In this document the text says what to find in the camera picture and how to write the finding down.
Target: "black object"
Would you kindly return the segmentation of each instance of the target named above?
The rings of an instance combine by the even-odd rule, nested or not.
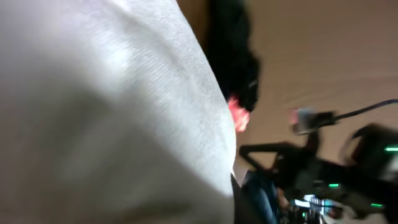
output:
[[[392,223],[398,219],[398,183],[396,170],[388,170],[388,164],[398,159],[395,154],[387,153],[389,146],[398,146],[398,132],[385,127],[370,124],[358,130],[353,138],[361,137],[352,160],[355,165],[339,166],[316,157],[321,143],[319,127],[369,111],[382,104],[373,105],[363,110],[348,113],[344,116],[330,118],[325,115],[312,116],[310,122],[312,132],[308,133],[304,147],[287,142],[242,146],[239,154],[262,172],[264,178],[275,181],[276,186],[285,191],[289,199],[301,199],[306,194],[315,194],[318,198],[332,199],[349,205],[357,218],[365,218],[371,213],[383,213]],[[271,169],[263,168],[249,156],[250,152],[276,152],[277,159]]]
[[[252,111],[258,98],[259,62],[249,50],[250,23],[243,1],[211,0],[205,53],[226,100],[236,96]]]

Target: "black machine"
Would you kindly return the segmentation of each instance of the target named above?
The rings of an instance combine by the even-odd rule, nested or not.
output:
[[[289,142],[242,146],[239,154],[264,177],[274,181],[289,199],[314,194],[350,206],[357,219],[382,213],[389,223],[398,223],[398,131],[377,124],[357,130],[350,140],[360,139],[350,165],[324,161],[316,157],[322,142],[320,128],[338,120],[398,103],[387,100],[351,113],[335,116],[334,112],[315,113],[297,109],[292,115],[293,131],[307,135],[303,147]],[[250,157],[251,152],[276,152],[274,165],[266,169]]]

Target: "green led indicator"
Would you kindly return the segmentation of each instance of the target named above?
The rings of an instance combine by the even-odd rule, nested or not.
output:
[[[329,184],[329,187],[338,187],[338,184]]]
[[[382,207],[383,205],[372,203],[371,206],[372,206],[372,207]]]
[[[398,152],[398,146],[389,146],[384,149],[386,152]]]

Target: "textured cloth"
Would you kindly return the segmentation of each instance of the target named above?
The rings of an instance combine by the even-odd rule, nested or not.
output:
[[[0,223],[232,223],[231,115],[171,0],[0,2]]]

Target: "pink object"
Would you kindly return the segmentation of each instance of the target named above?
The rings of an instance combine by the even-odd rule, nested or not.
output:
[[[232,118],[235,123],[236,132],[243,132],[250,120],[250,112],[239,106],[239,101],[236,97],[232,96],[228,100],[229,110],[231,111]]]

